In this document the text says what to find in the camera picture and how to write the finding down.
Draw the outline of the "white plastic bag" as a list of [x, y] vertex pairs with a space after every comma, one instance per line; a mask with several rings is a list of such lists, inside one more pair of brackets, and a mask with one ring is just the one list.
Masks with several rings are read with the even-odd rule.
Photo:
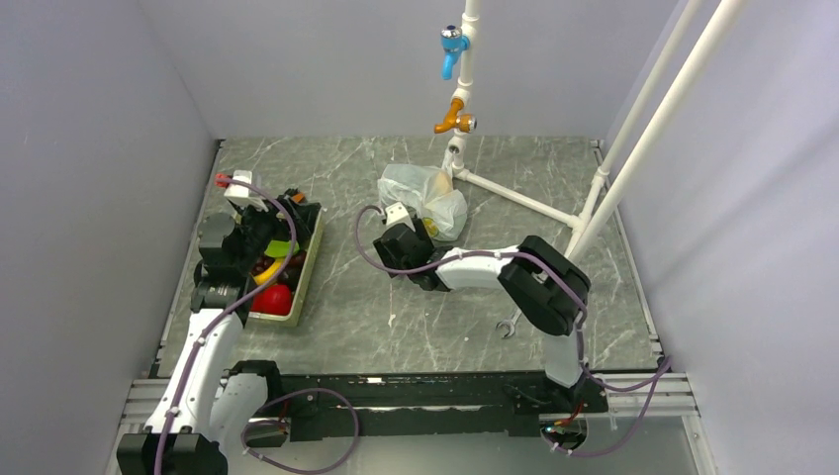
[[377, 182], [384, 205], [401, 202], [422, 219], [429, 235], [455, 241], [467, 221], [467, 203], [446, 170], [414, 164], [388, 164]]

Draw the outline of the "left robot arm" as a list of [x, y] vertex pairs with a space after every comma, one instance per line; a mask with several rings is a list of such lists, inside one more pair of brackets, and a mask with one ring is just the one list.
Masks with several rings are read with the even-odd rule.
[[267, 286], [253, 268], [274, 240], [307, 243], [321, 207], [290, 193], [229, 202], [232, 213], [213, 214], [198, 227], [187, 337], [151, 416], [119, 441], [124, 474], [226, 474], [249, 420], [283, 405], [276, 363], [245, 360], [224, 372], [252, 300]]

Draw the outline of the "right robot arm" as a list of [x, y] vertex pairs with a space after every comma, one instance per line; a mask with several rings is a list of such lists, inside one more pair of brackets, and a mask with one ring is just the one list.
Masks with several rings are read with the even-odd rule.
[[368, 261], [390, 276], [406, 275], [425, 291], [503, 290], [545, 334], [545, 397], [568, 411], [584, 395], [582, 326], [588, 316], [590, 278], [538, 236], [494, 250], [436, 246], [426, 232], [396, 224], [374, 240]]

